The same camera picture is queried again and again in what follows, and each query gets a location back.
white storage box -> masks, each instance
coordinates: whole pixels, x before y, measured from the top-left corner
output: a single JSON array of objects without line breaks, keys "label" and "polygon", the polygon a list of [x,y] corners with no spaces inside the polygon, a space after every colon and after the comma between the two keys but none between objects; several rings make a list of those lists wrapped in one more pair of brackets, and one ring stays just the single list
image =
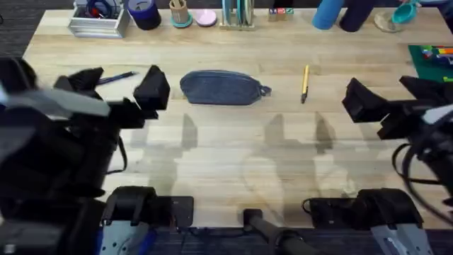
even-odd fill
[{"label": "white storage box", "polygon": [[121,0],[107,0],[116,10],[117,18],[86,18],[86,0],[76,0],[74,2],[74,13],[69,21],[68,28],[76,37],[90,38],[124,38],[129,25],[130,15],[124,10]]}]

gray carpet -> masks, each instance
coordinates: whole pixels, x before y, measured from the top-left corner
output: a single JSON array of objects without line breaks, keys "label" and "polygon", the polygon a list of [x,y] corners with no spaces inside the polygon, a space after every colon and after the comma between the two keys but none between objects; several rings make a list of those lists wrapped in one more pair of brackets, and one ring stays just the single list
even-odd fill
[{"label": "gray carpet", "polygon": [[[294,7],[316,7],[320,0],[294,0]],[[160,8],[167,6],[168,0],[157,0]],[[258,8],[268,8],[271,0],[256,0]],[[396,0],[381,0],[380,6],[395,6]],[[219,0],[189,0],[189,8],[220,8]],[[46,9],[71,9],[72,0],[0,0],[0,14],[4,24],[0,25],[0,57],[21,57],[38,26]],[[231,234],[231,229],[219,229],[214,234]],[[377,255],[382,254],[369,232],[350,230],[325,231],[301,229],[300,234],[306,242],[318,249],[332,254]],[[266,255],[269,248],[257,235],[235,239],[199,239],[189,234],[159,231],[153,255],[164,254],[235,254]],[[437,255],[453,254],[453,232],[442,230],[428,231],[431,244]]]}]

yellow pencil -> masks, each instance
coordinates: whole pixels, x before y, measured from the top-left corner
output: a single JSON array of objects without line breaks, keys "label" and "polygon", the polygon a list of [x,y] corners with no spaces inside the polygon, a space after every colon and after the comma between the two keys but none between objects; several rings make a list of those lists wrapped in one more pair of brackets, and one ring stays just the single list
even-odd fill
[{"label": "yellow pencil", "polygon": [[305,103],[306,97],[309,95],[309,65],[305,66],[304,82],[302,83],[302,96],[300,101]]}]

green mat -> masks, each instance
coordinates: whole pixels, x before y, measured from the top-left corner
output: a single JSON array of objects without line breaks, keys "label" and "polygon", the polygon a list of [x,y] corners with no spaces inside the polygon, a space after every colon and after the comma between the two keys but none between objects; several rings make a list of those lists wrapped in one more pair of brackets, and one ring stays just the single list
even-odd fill
[{"label": "green mat", "polygon": [[413,65],[417,69],[418,78],[444,82],[444,77],[453,78],[453,68],[443,67],[423,58],[419,45],[409,45]]}]

gray zipper pouch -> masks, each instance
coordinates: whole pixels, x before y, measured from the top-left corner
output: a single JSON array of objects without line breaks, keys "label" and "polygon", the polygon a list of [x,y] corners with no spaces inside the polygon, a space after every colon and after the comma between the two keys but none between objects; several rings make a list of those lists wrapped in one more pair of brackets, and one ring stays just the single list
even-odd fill
[{"label": "gray zipper pouch", "polygon": [[249,75],[222,70],[190,72],[180,85],[190,103],[226,106],[246,106],[271,92]]}]

